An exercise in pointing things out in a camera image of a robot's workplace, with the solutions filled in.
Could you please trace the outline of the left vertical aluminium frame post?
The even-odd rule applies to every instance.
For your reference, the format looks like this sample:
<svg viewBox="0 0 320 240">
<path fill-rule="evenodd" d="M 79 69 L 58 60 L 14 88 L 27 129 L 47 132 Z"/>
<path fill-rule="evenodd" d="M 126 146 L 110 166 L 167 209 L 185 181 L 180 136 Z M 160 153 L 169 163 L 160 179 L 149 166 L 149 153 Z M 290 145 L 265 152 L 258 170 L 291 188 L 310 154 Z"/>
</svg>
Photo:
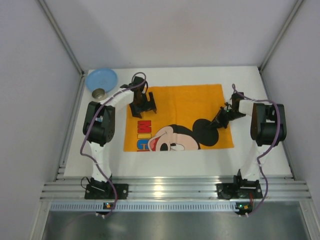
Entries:
<svg viewBox="0 0 320 240">
<path fill-rule="evenodd" d="M 79 61 L 77 60 L 70 44 L 68 43 L 67 38 L 65 37 L 63 31 L 61 30 L 58 22 L 56 21 L 54 15 L 52 14 L 52 11 L 50 10 L 48 4 L 45 0 L 36 0 L 36 2 L 39 4 L 39 7 L 44 12 L 47 20 L 49 21 L 51 27 L 53 28 L 53 31 L 55 32 L 56 36 L 60 40 L 64 50 L 66 51 L 68 57 L 70 58 L 71 62 L 73 63 L 74 67 L 76 68 L 77 72 L 83 76 L 85 71 L 81 67 Z"/>
</svg>

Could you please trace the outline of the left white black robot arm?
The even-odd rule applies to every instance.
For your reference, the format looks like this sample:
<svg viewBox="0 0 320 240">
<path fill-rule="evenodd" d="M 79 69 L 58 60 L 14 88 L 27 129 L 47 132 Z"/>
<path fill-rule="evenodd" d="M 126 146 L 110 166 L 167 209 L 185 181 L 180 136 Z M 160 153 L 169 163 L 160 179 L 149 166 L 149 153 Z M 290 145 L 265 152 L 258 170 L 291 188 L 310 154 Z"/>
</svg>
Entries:
<svg viewBox="0 0 320 240">
<path fill-rule="evenodd" d="M 110 148 L 116 133 L 116 113 L 129 107 L 132 117 L 141 119 L 144 112 L 157 112 L 153 93 L 148 88 L 146 74 L 137 72 L 129 84 L 123 84 L 113 95 L 88 104 L 80 154 L 93 161 L 91 177 L 94 180 L 111 181 Z"/>
</svg>

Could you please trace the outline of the blue plastic plate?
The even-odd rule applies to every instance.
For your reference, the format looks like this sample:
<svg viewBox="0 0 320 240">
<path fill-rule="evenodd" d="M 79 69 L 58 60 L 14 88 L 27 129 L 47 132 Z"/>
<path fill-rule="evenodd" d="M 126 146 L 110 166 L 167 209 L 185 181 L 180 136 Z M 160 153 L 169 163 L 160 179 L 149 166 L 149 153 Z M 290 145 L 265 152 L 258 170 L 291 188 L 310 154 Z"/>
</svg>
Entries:
<svg viewBox="0 0 320 240">
<path fill-rule="evenodd" d="M 118 76 L 110 68 L 99 68 L 88 74 L 85 85 L 90 92 L 103 89 L 106 93 L 112 91 L 118 84 Z"/>
</svg>

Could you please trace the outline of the orange Mickey Mouse placemat cloth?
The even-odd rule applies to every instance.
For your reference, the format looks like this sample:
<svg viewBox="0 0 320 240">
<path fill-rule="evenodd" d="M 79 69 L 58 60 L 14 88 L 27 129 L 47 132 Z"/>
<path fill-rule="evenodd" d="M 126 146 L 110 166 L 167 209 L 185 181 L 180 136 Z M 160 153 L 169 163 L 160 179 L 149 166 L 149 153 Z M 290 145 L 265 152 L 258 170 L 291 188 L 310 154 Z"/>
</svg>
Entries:
<svg viewBox="0 0 320 240">
<path fill-rule="evenodd" d="M 225 103 L 221 84 L 153 86 L 156 111 L 127 110 L 125 152 L 193 151 L 234 147 L 231 129 L 213 125 Z"/>
</svg>

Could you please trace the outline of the vertical aluminium frame post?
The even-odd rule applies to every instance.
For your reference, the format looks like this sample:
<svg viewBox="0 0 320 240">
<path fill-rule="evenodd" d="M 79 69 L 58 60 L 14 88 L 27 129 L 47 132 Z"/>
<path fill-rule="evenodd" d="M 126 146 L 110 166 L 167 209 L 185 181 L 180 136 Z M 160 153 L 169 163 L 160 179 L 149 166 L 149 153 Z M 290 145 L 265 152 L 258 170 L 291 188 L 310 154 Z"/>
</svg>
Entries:
<svg viewBox="0 0 320 240">
<path fill-rule="evenodd" d="M 58 22 L 56 21 L 54 15 L 52 14 L 52 11 L 50 10 L 48 4 L 45 0 L 36 0 L 36 2 L 39 4 L 39 7 L 44 12 L 47 20 L 49 21 L 51 27 L 53 28 L 53 31 L 55 32 L 56 36 L 60 40 L 64 50 L 66 51 L 68 57 L 70 58 L 71 62 L 73 63 L 74 67 L 76 68 L 77 72 L 83 76 L 85 71 L 81 67 L 79 61 L 77 60 L 70 44 L 68 43 L 67 38 L 65 37 L 63 31 L 61 30 Z"/>
<path fill-rule="evenodd" d="M 304 3 L 305 3 L 305 0 L 296 0 L 294 2 L 293 7 L 289 11 L 289 14 L 285 18 L 285 21 L 281 25 L 280 30 L 278 31 L 270 48 L 266 52 L 266 55 L 264 56 L 261 64 L 258 67 L 258 71 L 260 74 L 262 74 L 263 71 L 265 70 L 265 68 L 267 67 L 268 63 L 270 62 L 271 58 L 273 57 L 273 55 L 274 55 L 275 51 L 277 50 L 278 46 L 280 45 L 281 41 L 285 37 L 285 34 L 289 30 L 290 26 L 293 24 L 296 16 L 298 15 L 298 13 L 301 10 Z"/>
</svg>

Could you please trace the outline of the right vertical aluminium frame post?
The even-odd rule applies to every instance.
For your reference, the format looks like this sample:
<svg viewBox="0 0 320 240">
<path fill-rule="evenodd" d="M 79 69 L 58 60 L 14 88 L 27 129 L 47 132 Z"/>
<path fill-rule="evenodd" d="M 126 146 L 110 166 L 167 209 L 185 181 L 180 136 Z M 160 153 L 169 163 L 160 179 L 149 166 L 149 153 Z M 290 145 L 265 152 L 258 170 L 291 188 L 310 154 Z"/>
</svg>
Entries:
<svg viewBox="0 0 320 240">
<path fill-rule="evenodd" d="M 293 24 L 296 16 L 298 15 L 298 13 L 301 10 L 304 3 L 305 3 L 305 0 L 296 0 L 294 2 L 293 7 L 289 11 L 289 14 L 285 18 L 285 21 L 281 25 L 280 30 L 278 31 L 270 48 L 266 52 L 266 55 L 264 56 L 261 64 L 258 67 L 258 71 L 260 74 L 262 74 L 263 71 L 265 70 L 265 68 L 267 67 L 268 63 L 270 62 L 271 58 L 273 57 L 273 55 L 274 55 L 275 51 L 277 50 L 278 46 L 280 45 L 281 41 L 285 37 L 285 34 L 289 30 L 290 26 Z"/>
</svg>

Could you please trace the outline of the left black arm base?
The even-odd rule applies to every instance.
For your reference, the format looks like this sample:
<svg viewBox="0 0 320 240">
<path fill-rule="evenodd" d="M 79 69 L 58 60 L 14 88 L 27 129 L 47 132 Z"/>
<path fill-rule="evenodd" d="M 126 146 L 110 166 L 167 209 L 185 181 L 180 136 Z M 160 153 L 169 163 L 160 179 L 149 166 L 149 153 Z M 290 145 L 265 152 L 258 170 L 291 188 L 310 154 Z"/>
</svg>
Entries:
<svg viewBox="0 0 320 240">
<path fill-rule="evenodd" d="M 86 200 L 126 200 L 129 194 L 129 185 L 126 183 L 114 183 L 114 189 L 109 182 L 97 181 L 93 177 L 86 178 L 88 184 L 85 187 L 84 198 Z"/>
</svg>

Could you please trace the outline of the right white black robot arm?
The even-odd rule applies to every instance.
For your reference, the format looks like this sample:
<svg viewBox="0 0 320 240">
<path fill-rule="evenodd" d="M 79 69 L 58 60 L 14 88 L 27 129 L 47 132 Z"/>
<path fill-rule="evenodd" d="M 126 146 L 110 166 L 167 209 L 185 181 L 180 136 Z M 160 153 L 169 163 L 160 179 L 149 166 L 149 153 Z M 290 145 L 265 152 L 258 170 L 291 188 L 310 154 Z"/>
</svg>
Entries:
<svg viewBox="0 0 320 240">
<path fill-rule="evenodd" d="M 262 176 L 263 158 L 287 136 L 285 108 L 283 104 L 251 99 L 236 91 L 230 102 L 220 108 L 209 127 L 226 129 L 231 121 L 242 117 L 251 117 L 252 145 L 239 172 L 243 179 L 256 181 Z"/>
</svg>

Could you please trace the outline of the cream metal cup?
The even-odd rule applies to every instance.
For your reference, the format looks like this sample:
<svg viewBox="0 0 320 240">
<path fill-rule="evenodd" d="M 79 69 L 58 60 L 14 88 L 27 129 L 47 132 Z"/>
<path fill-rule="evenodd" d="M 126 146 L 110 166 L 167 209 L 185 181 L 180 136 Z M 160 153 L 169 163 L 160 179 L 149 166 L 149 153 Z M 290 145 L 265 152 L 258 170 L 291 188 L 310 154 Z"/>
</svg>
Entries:
<svg viewBox="0 0 320 240">
<path fill-rule="evenodd" d="M 91 94 L 92 98 L 97 100 L 97 101 L 102 101 L 104 100 L 107 95 L 106 95 L 106 92 L 103 88 L 97 88 L 95 89 L 92 94 Z"/>
</svg>

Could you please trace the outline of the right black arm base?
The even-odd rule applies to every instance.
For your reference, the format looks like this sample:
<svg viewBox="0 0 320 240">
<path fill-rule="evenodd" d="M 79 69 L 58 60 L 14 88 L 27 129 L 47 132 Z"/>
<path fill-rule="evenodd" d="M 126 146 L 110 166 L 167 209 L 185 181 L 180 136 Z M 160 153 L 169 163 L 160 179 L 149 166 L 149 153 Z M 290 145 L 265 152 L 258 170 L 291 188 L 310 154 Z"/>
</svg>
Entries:
<svg viewBox="0 0 320 240">
<path fill-rule="evenodd" d="M 218 183 L 216 185 L 217 197 L 222 200 L 231 199 L 262 199 L 262 189 L 259 180 L 248 180 L 242 177 L 241 170 L 233 176 L 232 183 Z"/>
</svg>

